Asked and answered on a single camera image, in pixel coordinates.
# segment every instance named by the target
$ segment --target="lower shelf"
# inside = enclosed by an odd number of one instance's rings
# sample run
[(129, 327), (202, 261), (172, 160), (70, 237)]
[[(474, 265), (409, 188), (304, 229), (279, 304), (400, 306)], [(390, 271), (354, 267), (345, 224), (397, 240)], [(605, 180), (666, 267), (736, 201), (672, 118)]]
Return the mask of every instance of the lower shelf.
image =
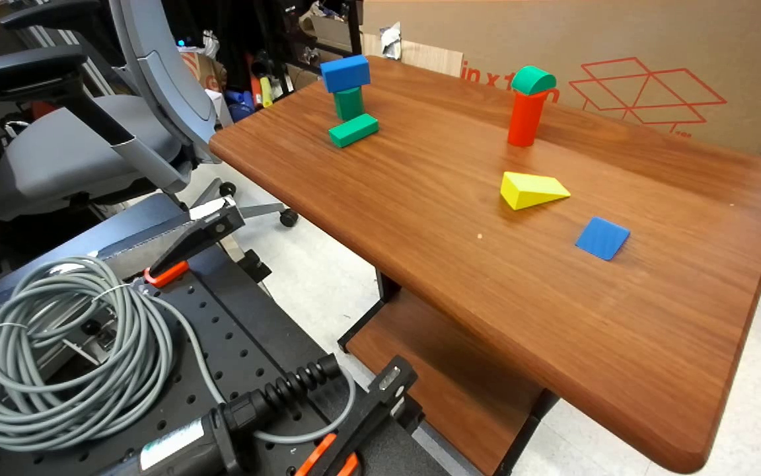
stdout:
[(483, 474), (506, 468), (508, 455), (512, 463), (532, 435), (530, 418), (552, 404), (549, 392), (409, 290), (364, 318), (345, 349), (372, 373), (401, 355), (419, 373), (409, 394), (427, 420)]

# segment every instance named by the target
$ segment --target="blue block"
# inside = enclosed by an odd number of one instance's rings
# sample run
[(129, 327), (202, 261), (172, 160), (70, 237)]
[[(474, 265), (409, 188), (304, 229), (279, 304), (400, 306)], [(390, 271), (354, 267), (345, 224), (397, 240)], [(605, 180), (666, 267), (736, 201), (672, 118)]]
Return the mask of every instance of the blue block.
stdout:
[(613, 256), (622, 252), (626, 237), (629, 237), (626, 226), (608, 222), (602, 216), (592, 216), (581, 237), (576, 237), (576, 246), (601, 258), (613, 261)]
[(327, 61), (320, 68), (327, 93), (345, 93), (371, 84), (371, 61), (364, 55)]

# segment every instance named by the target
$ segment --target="toy block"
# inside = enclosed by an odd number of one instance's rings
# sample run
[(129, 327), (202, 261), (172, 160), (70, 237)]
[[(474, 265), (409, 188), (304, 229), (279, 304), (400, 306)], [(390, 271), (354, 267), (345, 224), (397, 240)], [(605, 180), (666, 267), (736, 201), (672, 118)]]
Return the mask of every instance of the toy block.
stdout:
[(320, 66), (327, 93), (345, 93), (371, 84), (371, 61), (364, 55), (350, 55)]
[(508, 143), (532, 144), (540, 130), (545, 98), (559, 86), (555, 73), (523, 66), (512, 77), (512, 115), (508, 130)]
[(581, 237), (576, 237), (576, 246), (605, 261), (613, 261), (626, 237), (629, 237), (626, 226), (608, 222), (602, 216), (592, 216)]
[(364, 139), (382, 130), (378, 118), (371, 114), (361, 114), (338, 127), (331, 127), (331, 143), (338, 147), (350, 147), (358, 139)]
[(503, 176), (503, 199), (508, 201), (511, 209), (530, 209), (568, 196), (572, 191), (565, 191), (564, 183), (555, 176), (519, 175), (519, 172), (506, 172)]
[(522, 96), (540, 96), (540, 93), (555, 90), (555, 86), (559, 86), (559, 77), (540, 68), (540, 66), (523, 66), (512, 77), (512, 90)]
[(354, 115), (364, 114), (361, 86), (335, 93), (334, 102), (341, 122), (353, 122)]

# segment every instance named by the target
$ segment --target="green cube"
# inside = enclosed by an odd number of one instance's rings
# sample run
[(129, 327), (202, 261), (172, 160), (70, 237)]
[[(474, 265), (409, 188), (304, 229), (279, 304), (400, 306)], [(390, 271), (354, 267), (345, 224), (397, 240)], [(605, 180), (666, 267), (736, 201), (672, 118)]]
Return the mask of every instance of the green cube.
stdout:
[(354, 115), (364, 114), (361, 86), (335, 93), (334, 100), (341, 122), (353, 122)]
[(364, 139), (382, 130), (378, 118), (371, 114), (361, 114), (338, 127), (331, 127), (331, 143), (338, 147), (350, 147), (358, 139)]

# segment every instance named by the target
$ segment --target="gray chair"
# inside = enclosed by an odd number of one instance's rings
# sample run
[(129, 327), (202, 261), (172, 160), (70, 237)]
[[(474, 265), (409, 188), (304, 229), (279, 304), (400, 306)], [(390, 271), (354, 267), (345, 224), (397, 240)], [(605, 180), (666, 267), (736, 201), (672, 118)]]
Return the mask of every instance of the gray chair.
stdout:
[[(210, 150), (218, 130), (218, 114), (210, 96), (187, 73), (166, 22), (161, 0), (109, 0), (127, 73), (150, 111), (185, 138), (195, 156), (219, 160)], [(243, 205), (243, 216), (281, 211), (284, 224), (296, 224), (300, 213), (284, 203)]]
[[(0, 219), (49, 213), (74, 201), (127, 199), (141, 193), (143, 183), (177, 193), (198, 160), (211, 160), (206, 143), (214, 134), (218, 114), (183, 66), (161, 2), (115, 6), (115, 25), (139, 96), (92, 100), (70, 80), (66, 109), (33, 122), (0, 158)], [(243, 216), (281, 211), (284, 224), (296, 222), (284, 203), (243, 205), (242, 211)]]

